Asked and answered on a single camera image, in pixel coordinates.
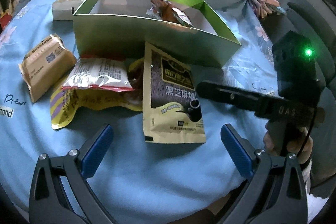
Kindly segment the person's right hand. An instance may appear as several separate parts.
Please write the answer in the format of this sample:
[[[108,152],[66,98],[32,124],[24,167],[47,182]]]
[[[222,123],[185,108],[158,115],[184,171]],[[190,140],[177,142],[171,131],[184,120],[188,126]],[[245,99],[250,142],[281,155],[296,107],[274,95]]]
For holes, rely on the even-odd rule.
[[[286,122],[275,122],[268,120],[265,125],[266,133],[263,138],[264,148],[272,156],[280,156],[282,151],[285,154],[294,153],[297,155],[299,164],[309,161],[313,150],[313,139],[309,136],[306,140],[308,130],[305,127],[294,127]]]

